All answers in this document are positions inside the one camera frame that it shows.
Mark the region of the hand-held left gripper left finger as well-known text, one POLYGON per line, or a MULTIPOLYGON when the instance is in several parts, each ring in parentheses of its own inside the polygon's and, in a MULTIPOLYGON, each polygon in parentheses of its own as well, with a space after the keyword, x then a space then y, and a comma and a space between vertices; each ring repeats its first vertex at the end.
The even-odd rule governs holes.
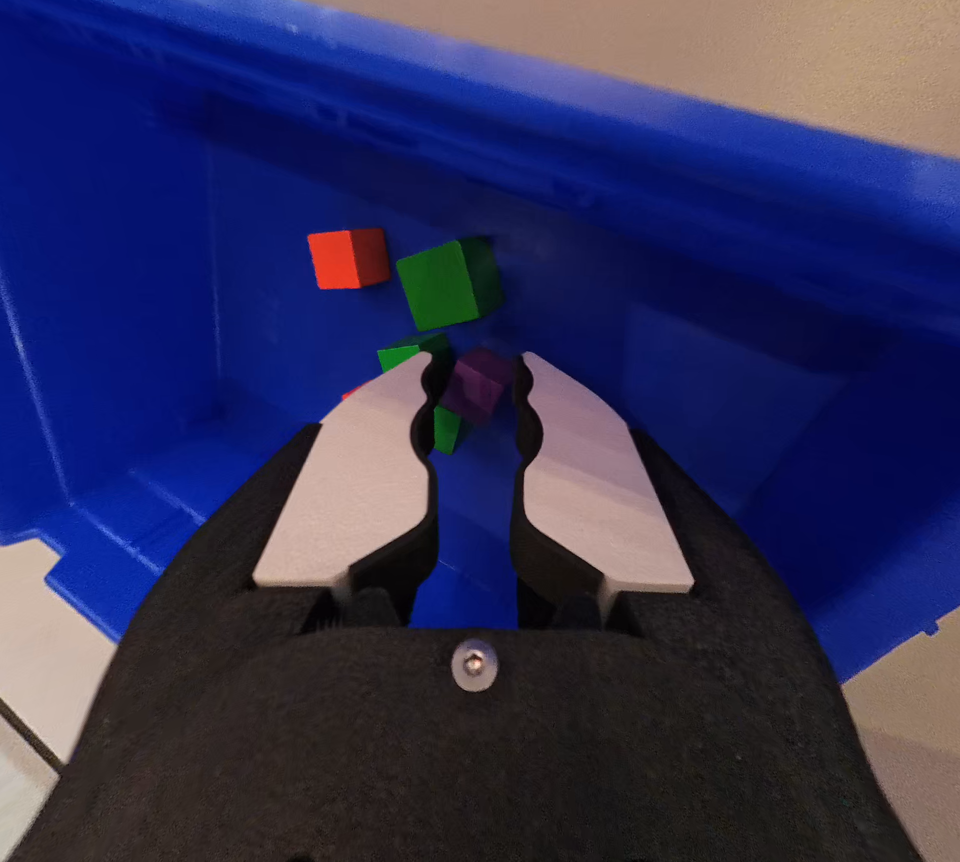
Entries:
POLYGON ((438 560, 438 488, 428 458, 439 363, 419 352, 320 422, 253 571, 259 588, 367 587, 412 602, 438 560))

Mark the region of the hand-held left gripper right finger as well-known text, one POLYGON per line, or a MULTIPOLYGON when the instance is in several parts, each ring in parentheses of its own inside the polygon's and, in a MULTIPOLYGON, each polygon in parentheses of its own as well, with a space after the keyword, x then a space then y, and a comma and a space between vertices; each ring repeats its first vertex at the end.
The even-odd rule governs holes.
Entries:
POLYGON ((628 424, 534 352, 515 362, 511 562, 547 604, 687 595, 694 576, 628 424))

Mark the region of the green wooden cube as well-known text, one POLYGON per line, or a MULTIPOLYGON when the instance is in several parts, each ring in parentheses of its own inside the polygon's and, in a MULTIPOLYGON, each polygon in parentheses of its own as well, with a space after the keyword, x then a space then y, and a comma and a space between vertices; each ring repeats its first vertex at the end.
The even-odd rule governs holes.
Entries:
POLYGON ((421 352, 427 352, 445 364, 452 360, 450 341, 442 330, 415 333, 377 350, 381 372, 390 372, 421 352))
POLYGON ((443 405, 434 408, 434 449, 445 455, 452 455, 462 441, 466 431, 464 419, 443 405))
POLYGON ((506 301, 493 244, 483 236, 452 240, 395 265, 418 331, 479 320, 506 301))

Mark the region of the purple wooden cube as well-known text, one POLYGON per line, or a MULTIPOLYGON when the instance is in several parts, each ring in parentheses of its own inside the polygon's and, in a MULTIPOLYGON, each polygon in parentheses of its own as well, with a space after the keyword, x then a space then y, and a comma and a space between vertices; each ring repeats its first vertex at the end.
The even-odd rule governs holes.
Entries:
POLYGON ((483 346, 473 348, 457 359, 438 404, 470 425, 486 425, 513 384, 513 368, 510 358, 483 346))

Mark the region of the blue plastic bin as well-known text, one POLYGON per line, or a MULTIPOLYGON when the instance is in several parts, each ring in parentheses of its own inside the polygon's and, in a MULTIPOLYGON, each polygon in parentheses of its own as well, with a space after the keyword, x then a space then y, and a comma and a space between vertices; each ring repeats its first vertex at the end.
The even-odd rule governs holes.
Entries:
POLYGON ((2 0, 2 544, 108 639, 415 330, 313 232, 488 240, 535 352, 646 429, 840 680, 958 607, 958 162, 296 0, 2 0))

